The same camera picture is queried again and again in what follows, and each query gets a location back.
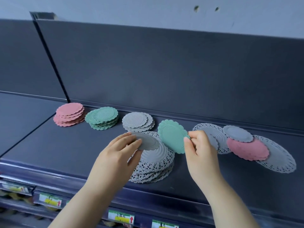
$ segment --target stack of gray coasters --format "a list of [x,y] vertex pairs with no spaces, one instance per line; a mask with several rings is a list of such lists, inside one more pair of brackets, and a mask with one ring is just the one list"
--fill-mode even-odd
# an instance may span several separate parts
[[150,114],[132,112],[123,117],[123,127],[129,132],[144,132],[152,129],[155,121]]
[[135,183],[158,182],[171,173],[174,166],[174,152],[161,142],[157,132],[146,131],[143,134],[153,136],[159,142],[159,146],[154,150],[144,149],[139,164],[129,181]]

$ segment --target person's right hand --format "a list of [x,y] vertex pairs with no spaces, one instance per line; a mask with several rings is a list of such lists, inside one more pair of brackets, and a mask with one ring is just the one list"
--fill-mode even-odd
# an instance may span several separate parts
[[217,151],[203,130],[189,131],[188,135],[191,140],[185,137],[184,146],[190,175],[203,193],[212,191],[223,180]]

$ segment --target hand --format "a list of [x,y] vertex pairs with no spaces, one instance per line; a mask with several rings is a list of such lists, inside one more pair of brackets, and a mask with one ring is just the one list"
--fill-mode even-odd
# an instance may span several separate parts
[[212,191],[223,180],[219,170],[217,151],[203,130],[189,131],[184,138],[185,154],[191,177],[203,193]]
[[86,189],[97,193],[111,191],[114,194],[120,190],[140,161],[142,150],[137,149],[141,142],[130,132],[112,140],[97,157],[85,184]]

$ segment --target hole in wall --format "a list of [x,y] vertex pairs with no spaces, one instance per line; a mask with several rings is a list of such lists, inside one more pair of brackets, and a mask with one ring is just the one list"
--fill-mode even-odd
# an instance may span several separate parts
[[196,13],[197,13],[197,12],[199,11],[199,6],[198,6],[198,5],[196,5],[196,6],[194,7],[194,9],[193,9],[193,10],[194,10],[194,12],[196,12]]

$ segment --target shelf surface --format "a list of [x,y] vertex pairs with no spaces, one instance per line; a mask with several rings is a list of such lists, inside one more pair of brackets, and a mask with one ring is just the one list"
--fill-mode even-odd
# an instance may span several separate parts
[[52,116],[62,104],[0,93],[0,156]]
[[[120,112],[119,123],[104,131],[93,130],[86,122],[63,128],[56,126],[52,119],[49,119],[5,154],[1,161],[70,176],[73,179],[83,179],[84,181],[102,149],[113,138],[126,132],[121,124],[124,115],[125,113]],[[152,116],[156,125],[162,120],[170,119]],[[198,122],[187,120],[175,119],[175,121],[184,126],[186,130],[192,130],[198,124]],[[296,160],[297,170],[290,174],[280,174],[266,169],[256,162],[245,161],[230,153],[218,156],[224,178],[252,211],[257,213],[266,211],[265,213],[270,213],[274,217],[283,216],[302,220],[304,167],[301,163],[304,161],[304,153],[301,152],[301,148],[304,145],[304,137],[259,130],[249,131],[252,134],[267,137],[286,148]],[[151,184],[129,182],[125,188],[123,190],[125,194],[121,194],[125,198],[131,192],[128,189],[134,189],[138,190],[136,192],[153,193],[155,197],[162,195],[193,203],[207,204],[205,196],[190,177],[185,155],[181,154],[176,155],[174,169],[164,180]],[[172,204],[166,204],[161,200],[156,200],[154,203],[172,209]],[[176,208],[176,210],[181,211],[181,213],[185,211],[184,208]],[[193,211],[198,215],[203,213],[197,208]]]

